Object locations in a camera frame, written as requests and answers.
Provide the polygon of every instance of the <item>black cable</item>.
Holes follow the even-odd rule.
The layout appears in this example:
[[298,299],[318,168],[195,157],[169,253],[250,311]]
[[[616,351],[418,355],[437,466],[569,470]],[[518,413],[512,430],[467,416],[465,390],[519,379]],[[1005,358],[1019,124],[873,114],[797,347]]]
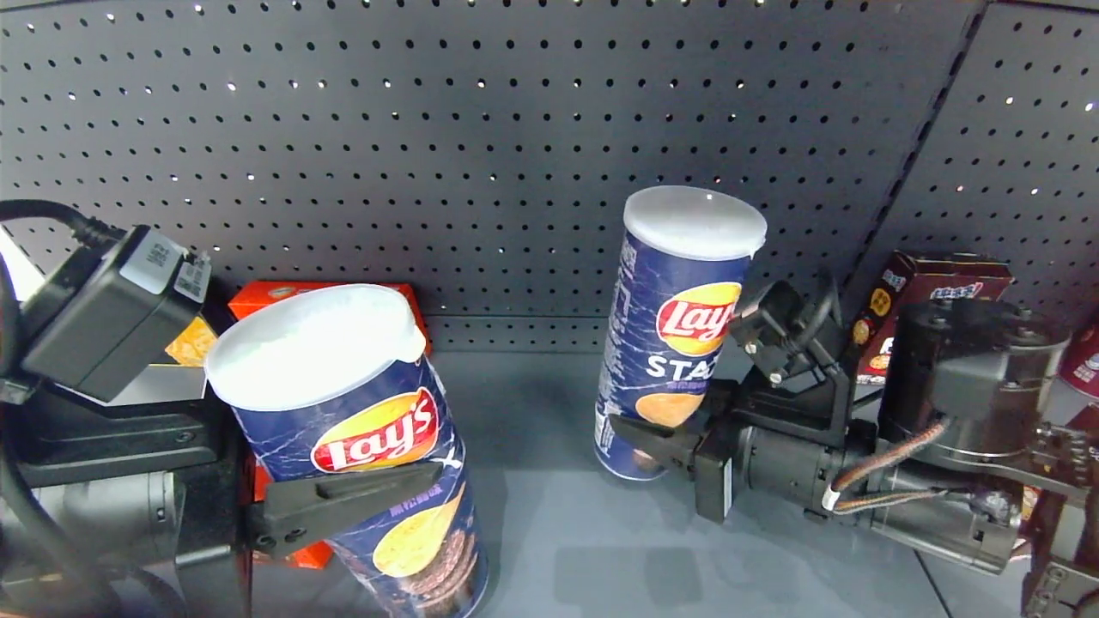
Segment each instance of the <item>black cable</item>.
[[65,531],[34,499],[26,479],[19,473],[7,437],[0,440],[0,496],[62,573],[91,594],[95,616],[121,615],[122,602],[107,577],[97,571],[95,562],[73,544]]
[[835,278],[826,271],[822,272],[820,276],[823,277],[821,284],[823,288],[822,298],[818,301],[817,308],[813,310],[813,314],[806,324],[806,328],[801,329],[798,336],[793,339],[793,346],[790,352],[795,354],[802,352],[809,345],[809,342],[817,335],[817,332],[824,325],[824,321],[828,320],[830,313],[833,317],[839,314],[840,294],[836,291]]
[[122,230],[111,228],[99,219],[85,217],[73,207],[43,199],[0,200],[0,222],[14,219],[53,219],[73,230],[78,243],[101,247],[113,244],[122,238]]
[[142,585],[153,600],[164,611],[168,618],[187,618],[187,602],[184,600],[171,584],[160,577],[132,564],[110,567],[109,572],[113,580],[130,577]]
[[0,255],[0,376],[9,376],[19,366],[20,342],[19,299],[11,283],[8,263]]
[[[8,201],[0,202],[0,212],[7,208]],[[4,372],[0,373],[0,378],[9,377],[19,366],[20,352],[20,329],[19,329],[19,304],[15,300],[14,286],[11,282],[11,273],[8,272],[8,264],[0,255],[0,366]],[[73,544],[65,531],[57,526],[57,522],[49,517],[38,500],[31,493],[31,487],[26,479],[19,472],[15,457],[12,454],[10,434],[3,430],[4,416],[0,412],[0,497],[11,509],[12,515],[26,529],[26,532],[35,539],[42,549],[56,563],[57,567],[66,577],[89,591],[92,604],[98,615],[119,616],[122,609],[122,602],[119,595],[111,587],[107,577],[97,571],[96,563]]]

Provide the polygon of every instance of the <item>black power adapter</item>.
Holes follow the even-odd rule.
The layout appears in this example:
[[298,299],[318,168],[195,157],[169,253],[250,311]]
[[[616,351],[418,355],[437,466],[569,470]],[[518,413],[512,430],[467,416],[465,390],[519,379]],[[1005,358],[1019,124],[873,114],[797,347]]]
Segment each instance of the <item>black power adapter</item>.
[[20,368],[110,401],[195,319],[210,271],[148,225],[78,249],[22,305]]

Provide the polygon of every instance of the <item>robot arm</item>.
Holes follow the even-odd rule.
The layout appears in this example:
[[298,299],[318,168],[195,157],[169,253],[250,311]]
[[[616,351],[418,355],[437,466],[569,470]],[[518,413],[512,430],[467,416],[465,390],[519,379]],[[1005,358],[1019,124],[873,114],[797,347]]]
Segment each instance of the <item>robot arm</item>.
[[[826,288],[803,302],[778,283],[731,324],[755,367],[739,383],[714,380],[701,431],[625,417],[611,419],[615,431],[687,473],[713,521],[751,488],[991,574],[1029,542],[1023,615],[1083,615],[1099,596],[1096,464],[1086,432],[1042,420],[1067,329],[1004,302],[907,307],[885,388],[856,401],[857,351],[821,309]],[[781,388],[809,375],[808,388]],[[851,420],[878,397],[877,423]],[[1029,540],[1023,485],[1043,490]]]

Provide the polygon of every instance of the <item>maroon box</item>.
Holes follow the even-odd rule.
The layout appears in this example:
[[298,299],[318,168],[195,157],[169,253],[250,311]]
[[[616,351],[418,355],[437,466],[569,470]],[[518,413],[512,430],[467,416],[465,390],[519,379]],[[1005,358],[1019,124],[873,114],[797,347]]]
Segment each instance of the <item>maroon box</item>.
[[1065,350],[1061,378],[1088,397],[1099,399],[1099,311],[1091,316],[1088,325],[1076,332]]
[[852,327],[863,351],[858,384],[885,384],[900,308],[946,298],[997,300],[1011,285],[1008,265],[974,253],[895,251]]

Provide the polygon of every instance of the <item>pegboard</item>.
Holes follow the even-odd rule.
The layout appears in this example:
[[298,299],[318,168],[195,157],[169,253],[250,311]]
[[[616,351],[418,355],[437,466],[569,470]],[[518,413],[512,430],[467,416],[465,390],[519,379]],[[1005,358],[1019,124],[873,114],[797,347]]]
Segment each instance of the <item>pegboard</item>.
[[[210,250],[234,285],[407,280],[428,314],[596,317],[610,302],[625,198],[690,184],[767,217],[754,283],[809,290],[819,265],[852,271],[980,9],[21,10],[0,18],[0,196],[154,224]],[[10,229],[42,268],[68,249],[42,222]]]
[[1099,14],[991,5],[867,265],[898,246],[976,251],[1010,262],[1006,300],[1074,323],[1094,311],[1097,58]]

